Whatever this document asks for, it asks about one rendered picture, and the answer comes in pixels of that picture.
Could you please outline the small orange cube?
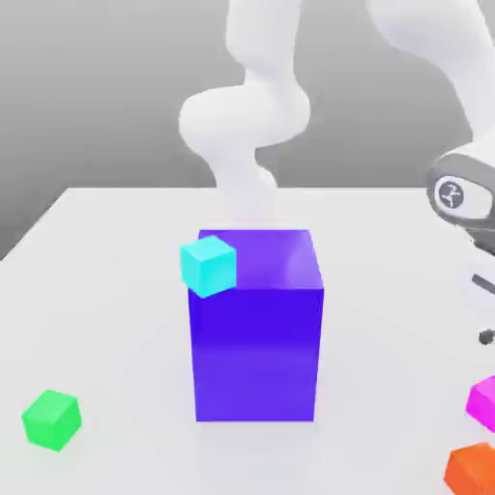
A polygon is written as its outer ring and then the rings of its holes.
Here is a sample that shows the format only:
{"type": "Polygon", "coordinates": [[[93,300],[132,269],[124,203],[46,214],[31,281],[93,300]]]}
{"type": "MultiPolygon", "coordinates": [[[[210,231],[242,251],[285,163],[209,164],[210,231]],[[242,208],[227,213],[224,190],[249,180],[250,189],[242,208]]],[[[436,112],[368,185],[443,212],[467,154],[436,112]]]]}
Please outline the small orange cube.
{"type": "Polygon", "coordinates": [[[454,495],[495,495],[495,449],[477,443],[451,451],[444,482],[454,495]]]}

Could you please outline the large blue box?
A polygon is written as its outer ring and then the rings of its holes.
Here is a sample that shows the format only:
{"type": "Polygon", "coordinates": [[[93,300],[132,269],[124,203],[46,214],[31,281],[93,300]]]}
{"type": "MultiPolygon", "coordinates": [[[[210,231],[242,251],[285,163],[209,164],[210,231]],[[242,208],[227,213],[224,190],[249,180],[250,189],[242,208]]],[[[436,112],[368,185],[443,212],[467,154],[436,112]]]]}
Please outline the large blue box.
{"type": "Polygon", "coordinates": [[[189,293],[200,422],[314,419],[324,283],[306,230],[203,229],[237,252],[237,284],[189,293]]]}

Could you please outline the small cyan cube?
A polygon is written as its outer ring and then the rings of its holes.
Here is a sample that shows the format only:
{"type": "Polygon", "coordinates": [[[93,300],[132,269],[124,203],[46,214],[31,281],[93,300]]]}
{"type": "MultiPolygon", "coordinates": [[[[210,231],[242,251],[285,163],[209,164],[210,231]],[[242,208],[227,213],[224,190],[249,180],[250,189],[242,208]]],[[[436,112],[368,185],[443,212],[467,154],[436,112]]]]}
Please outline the small cyan cube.
{"type": "Polygon", "coordinates": [[[205,299],[237,286],[237,250],[215,235],[180,246],[181,278],[205,299]]]}

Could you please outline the small green cube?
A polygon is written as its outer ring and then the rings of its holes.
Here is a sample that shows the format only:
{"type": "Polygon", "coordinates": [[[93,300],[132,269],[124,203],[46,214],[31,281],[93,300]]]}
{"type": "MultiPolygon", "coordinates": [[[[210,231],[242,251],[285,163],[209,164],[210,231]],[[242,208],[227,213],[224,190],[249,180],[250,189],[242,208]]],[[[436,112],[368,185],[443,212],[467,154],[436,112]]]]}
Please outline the small green cube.
{"type": "Polygon", "coordinates": [[[75,396],[45,390],[21,414],[27,440],[52,451],[60,451],[82,425],[75,396]]]}

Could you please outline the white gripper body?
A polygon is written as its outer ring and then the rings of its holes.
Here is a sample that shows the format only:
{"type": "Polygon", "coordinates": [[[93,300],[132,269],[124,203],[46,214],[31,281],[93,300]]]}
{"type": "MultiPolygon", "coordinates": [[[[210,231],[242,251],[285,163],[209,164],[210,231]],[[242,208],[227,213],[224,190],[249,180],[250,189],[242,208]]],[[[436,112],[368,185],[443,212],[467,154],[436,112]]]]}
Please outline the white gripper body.
{"type": "Polygon", "coordinates": [[[495,256],[469,252],[461,266],[460,289],[481,326],[495,329],[495,256]]]}

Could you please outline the small magenta cube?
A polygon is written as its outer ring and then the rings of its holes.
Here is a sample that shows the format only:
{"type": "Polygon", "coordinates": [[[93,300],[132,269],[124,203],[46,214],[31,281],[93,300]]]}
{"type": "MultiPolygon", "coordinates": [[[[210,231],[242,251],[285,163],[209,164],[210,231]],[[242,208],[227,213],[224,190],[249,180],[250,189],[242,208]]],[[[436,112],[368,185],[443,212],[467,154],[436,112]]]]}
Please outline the small magenta cube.
{"type": "Polygon", "coordinates": [[[471,387],[466,412],[490,432],[495,433],[495,375],[471,387]]]}

